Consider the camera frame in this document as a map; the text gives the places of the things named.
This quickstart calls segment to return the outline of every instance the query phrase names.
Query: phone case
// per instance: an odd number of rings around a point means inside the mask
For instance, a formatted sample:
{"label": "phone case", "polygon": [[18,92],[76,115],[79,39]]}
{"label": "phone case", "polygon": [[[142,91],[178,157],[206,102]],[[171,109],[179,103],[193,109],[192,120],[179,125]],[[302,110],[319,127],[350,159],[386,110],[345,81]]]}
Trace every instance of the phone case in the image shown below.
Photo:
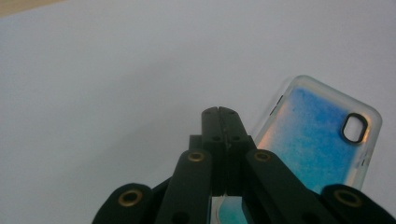
{"label": "phone case", "polygon": [[[372,107],[312,77],[299,76],[279,99],[255,143],[275,152],[316,193],[331,184],[360,189],[381,124]],[[240,199],[225,198],[218,211],[220,223],[237,223],[233,220],[241,218],[236,212],[240,210]]]}

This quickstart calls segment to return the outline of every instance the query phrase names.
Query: white surface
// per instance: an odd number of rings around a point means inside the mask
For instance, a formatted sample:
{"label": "white surface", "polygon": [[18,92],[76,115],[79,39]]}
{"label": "white surface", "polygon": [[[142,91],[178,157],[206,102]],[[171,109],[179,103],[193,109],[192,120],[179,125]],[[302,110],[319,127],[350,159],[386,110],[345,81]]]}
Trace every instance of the white surface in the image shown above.
{"label": "white surface", "polygon": [[66,1],[0,19],[0,223],[90,223],[172,174],[200,113],[249,134],[306,74],[384,124],[363,192],[396,216],[396,2]]}

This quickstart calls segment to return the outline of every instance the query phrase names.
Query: black mechanical arm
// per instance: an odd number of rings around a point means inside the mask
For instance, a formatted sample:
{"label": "black mechanical arm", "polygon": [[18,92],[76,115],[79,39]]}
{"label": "black mechanical arm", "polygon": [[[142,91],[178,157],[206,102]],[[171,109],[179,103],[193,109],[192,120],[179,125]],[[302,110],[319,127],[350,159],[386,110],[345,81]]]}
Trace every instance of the black mechanical arm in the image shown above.
{"label": "black mechanical arm", "polygon": [[362,192],[331,185],[320,195],[307,189],[279,157],[258,150],[239,115],[225,107],[202,113],[202,134],[190,136],[172,175],[150,189],[116,189],[93,224],[210,223],[212,196],[242,197],[250,224],[396,223]]}

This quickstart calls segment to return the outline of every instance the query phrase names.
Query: camera cutout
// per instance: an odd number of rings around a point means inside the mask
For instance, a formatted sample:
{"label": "camera cutout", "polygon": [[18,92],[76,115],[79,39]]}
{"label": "camera cutout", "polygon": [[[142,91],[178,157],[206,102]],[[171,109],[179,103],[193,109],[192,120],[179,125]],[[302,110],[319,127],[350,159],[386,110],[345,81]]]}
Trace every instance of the camera cutout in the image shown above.
{"label": "camera cutout", "polygon": [[342,134],[350,143],[360,143],[367,130],[367,120],[364,116],[351,113],[346,117]]}

